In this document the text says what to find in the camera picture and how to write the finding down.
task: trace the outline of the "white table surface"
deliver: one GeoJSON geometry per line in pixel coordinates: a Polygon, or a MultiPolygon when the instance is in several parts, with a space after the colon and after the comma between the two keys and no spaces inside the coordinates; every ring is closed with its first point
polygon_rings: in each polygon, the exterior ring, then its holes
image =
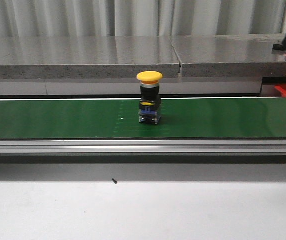
{"type": "Polygon", "coordinates": [[[286,164],[0,164],[1,239],[284,240],[286,164]]]}

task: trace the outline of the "gray stone slab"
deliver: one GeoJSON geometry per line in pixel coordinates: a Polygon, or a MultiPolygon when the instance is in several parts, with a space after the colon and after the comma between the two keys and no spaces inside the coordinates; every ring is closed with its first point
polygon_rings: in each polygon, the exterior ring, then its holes
{"type": "Polygon", "coordinates": [[[174,36],[182,77],[286,77],[283,34],[174,36]]]}
{"type": "Polygon", "coordinates": [[[167,37],[0,37],[0,79],[175,78],[179,62],[167,37]]]}
{"type": "MultiPolygon", "coordinates": [[[[261,77],[164,78],[161,95],[259,94],[261,77]]],[[[138,80],[128,79],[46,79],[48,95],[140,95],[138,80]]]]}
{"type": "Polygon", "coordinates": [[[0,96],[46,95],[42,79],[0,79],[0,96]]]}

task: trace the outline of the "white curtain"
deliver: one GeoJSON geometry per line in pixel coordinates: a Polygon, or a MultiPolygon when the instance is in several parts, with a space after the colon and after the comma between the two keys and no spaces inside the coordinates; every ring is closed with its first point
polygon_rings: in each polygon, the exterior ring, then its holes
{"type": "Polygon", "coordinates": [[[286,33],[286,0],[0,0],[0,37],[286,33]]]}

